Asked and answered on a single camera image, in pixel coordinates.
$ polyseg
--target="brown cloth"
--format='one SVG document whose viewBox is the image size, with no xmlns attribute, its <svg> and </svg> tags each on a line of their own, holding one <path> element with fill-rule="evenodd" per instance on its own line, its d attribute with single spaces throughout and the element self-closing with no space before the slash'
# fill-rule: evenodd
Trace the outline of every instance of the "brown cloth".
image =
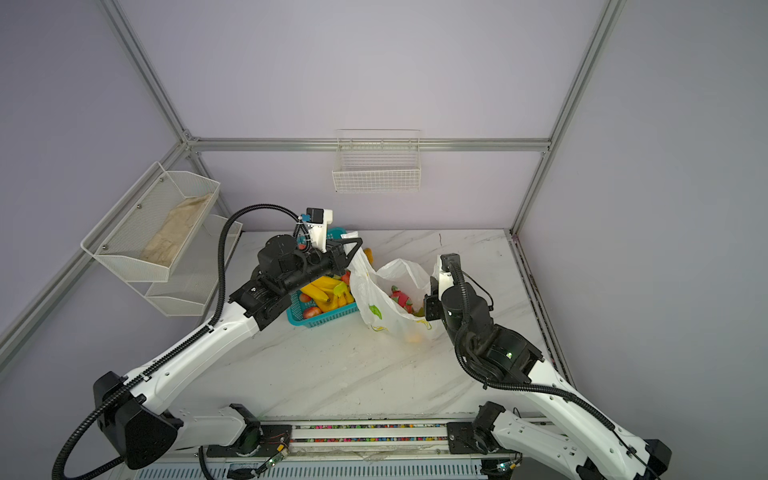
<svg viewBox="0 0 768 480">
<path fill-rule="evenodd" d="M 141 259 L 162 266 L 170 266 L 184 245 L 211 194 L 204 197 L 187 198 L 172 208 L 165 217 L 162 228 L 152 237 L 141 252 Z"/>
</svg>

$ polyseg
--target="teal basket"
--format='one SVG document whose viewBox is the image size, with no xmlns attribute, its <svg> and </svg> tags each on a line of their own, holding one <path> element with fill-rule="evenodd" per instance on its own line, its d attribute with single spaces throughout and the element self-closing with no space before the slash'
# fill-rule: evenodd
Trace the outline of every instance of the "teal basket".
<svg viewBox="0 0 768 480">
<path fill-rule="evenodd" d="M 326 233 L 326 238 L 328 240 L 338 240 L 341 238 L 342 233 L 346 233 L 346 230 L 341 227 L 334 227 L 328 230 Z M 299 243 L 305 243 L 304 237 L 299 238 Z M 290 296 L 290 308 L 287 310 L 287 312 L 288 321 L 291 325 L 305 326 L 311 329 L 314 326 L 323 325 L 324 323 L 328 323 L 333 319 L 337 319 L 341 316 L 349 315 L 350 313 L 358 311 L 357 302 L 354 302 L 341 308 L 337 308 L 336 310 L 331 310 L 328 313 L 313 316 L 312 318 L 305 320 L 304 310 L 310 308 L 311 306 L 317 306 L 317 304 L 314 300 L 308 303 L 302 303 L 299 300 L 300 294 L 301 292 L 295 292 Z"/>
</svg>

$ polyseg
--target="perforated metal panel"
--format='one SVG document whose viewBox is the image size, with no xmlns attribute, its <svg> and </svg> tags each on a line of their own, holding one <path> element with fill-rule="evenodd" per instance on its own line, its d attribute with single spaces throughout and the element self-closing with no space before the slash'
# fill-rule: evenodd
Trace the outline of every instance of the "perforated metal panel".
<svg viewBox="0 0 768 480">
<path fill-rule="evenodd" d="M 226 478 L 229 470 L 256 468 L 258 463 L 209 462 L 208 469 L 214 478 Z M 157 463 L 136 472 L 115 469 L 110 480 L 144 480 L 163 478 L 203 478 L 196 462 Z M 480 461 L 471 458 L 447 458 L 445 460 L 382 460 L 381 462 L 301 462 L 285 461 L 267 470 L 261 478 L 318 478 L 341 480 L 344 478 L 397 480 L 479 480 L 487 478 L 480 473 Z"/>
</svg>

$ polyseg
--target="plastic bag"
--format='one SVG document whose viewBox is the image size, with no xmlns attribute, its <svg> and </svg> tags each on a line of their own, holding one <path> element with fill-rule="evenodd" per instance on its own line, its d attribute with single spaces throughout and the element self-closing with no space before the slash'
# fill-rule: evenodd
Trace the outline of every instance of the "plastic bag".
<svg viewBox="0 0 768 480">
<path fill-rule="evenodd" d="M 342 235 L 358 237 L 357 232 Z M 355 297 L 362 319 L 376 332 L 386 332 L 406 342 L 425 342 L 440 334 L 424 317 L 408 313 L 389 295 L 392 286 L 408 295 L 413 301 L 413 311 L 424 305 L 424 295 L 429 294 L 429 275 L 414 262 L 397 259 L 374 270 L 362 248 L 355 253 L 347 267 L 350 271 L 349 288 Z"/>
</svg>

